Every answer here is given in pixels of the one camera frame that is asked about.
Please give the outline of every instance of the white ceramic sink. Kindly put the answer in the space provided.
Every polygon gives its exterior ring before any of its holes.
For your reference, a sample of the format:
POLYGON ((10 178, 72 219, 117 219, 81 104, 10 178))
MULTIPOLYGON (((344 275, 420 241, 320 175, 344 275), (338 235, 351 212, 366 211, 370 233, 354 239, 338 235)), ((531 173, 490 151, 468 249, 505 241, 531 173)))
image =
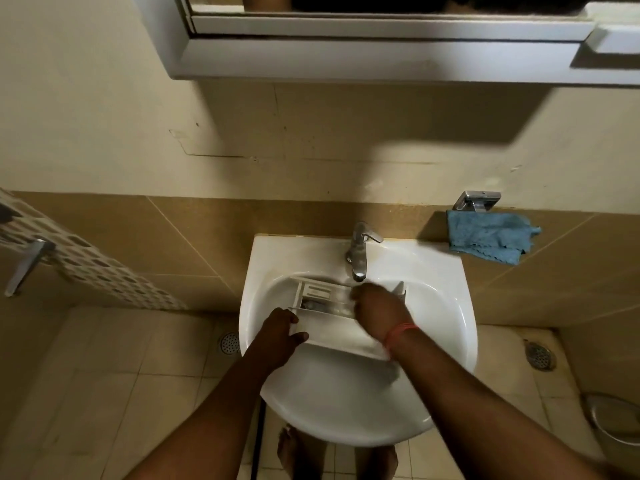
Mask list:
MULTIPOLYGON (((239 336, 242 353, 276 307, 292 306, 306 276, 355 285, 344 259, 345 239, 257 236, 244 284, 239 336)), ((477 333, 462 262, 447 246, 418 241, 367 243, 367 281, 406 286, 416 324, 468 371, 477 358, 477 333)), ((432 427, 428 411, 393 362, 302 344, 262 388, 267 404, 294 427, 353 446, 396 444, 432 427)))

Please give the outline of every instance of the round metal drain cover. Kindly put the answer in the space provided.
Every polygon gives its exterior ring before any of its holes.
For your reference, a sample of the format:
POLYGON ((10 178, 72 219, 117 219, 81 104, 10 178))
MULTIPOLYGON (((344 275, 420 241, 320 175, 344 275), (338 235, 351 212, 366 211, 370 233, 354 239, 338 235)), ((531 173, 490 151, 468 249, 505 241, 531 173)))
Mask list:
POLYGON ((535 370, 548 372, 556 368, 556 356, 545 346, 525 340, 524 352, 528 363, 535 370))
POLYGON ((240 340, 235 331, 230 331, 222 336, 218 344, 223 354, 233 355, 240 352, 240 340))

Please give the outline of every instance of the white cabinet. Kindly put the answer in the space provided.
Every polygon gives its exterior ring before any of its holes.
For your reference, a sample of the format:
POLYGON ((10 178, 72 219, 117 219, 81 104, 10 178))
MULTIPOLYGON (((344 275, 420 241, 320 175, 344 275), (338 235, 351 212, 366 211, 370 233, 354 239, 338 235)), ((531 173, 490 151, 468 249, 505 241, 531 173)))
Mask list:
POLYGON ((640 4, 576 16, 193 13, 134 0, 169 75, 640 86, 640 4))

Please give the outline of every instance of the blue towel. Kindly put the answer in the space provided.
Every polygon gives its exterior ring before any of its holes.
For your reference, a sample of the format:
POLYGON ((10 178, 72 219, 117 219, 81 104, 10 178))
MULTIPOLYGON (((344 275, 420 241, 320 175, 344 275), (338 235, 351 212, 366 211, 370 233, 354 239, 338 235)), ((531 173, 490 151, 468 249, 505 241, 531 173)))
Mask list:
POLYGON ((447 224, 452 251, 512 265, 529 252, 532 236, 541 231, 516 214, 465 210, 448 210, 447 224))

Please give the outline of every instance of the red wristband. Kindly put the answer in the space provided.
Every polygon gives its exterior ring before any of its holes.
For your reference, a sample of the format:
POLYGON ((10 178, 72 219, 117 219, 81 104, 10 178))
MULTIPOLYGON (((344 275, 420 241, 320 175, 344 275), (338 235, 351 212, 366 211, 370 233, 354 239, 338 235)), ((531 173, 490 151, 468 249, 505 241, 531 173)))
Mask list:
POLYGON ((418 325, 416 325, 415 323, 404 322, 396 325, 391 330, 389 330, 387 336, 385 337, 385 341, 383 342, 383 345, 387 349, 387 352, 391 353, 392 342, 398 337, 398 335, 400 335, 405 330, 413 330, 416 328, 420 327, 418 327, 418 325))

